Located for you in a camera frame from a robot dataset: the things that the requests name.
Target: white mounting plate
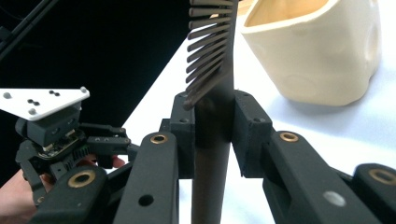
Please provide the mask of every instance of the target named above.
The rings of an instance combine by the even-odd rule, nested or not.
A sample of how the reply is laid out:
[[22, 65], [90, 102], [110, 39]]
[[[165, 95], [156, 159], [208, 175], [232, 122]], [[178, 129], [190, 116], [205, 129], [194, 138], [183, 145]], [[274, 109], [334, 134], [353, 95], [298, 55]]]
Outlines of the white mounting plate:
[[23, 119], [39, 120], [90, 97], [90, 92], [59, 89], [0, 89], [0, 109]]

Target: black comb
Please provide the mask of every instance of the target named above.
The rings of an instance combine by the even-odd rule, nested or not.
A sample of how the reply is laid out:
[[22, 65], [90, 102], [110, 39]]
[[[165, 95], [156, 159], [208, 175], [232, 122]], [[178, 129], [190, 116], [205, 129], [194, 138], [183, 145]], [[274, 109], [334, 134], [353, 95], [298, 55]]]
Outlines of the black comb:
[[200, 38], [188, 46], [195, 52], [187, 58], [188, 97], [185, 109], [191, 109], [224, 77], [233, 75], [233, 36], [237, 0], [190, 0], [188, 39]]

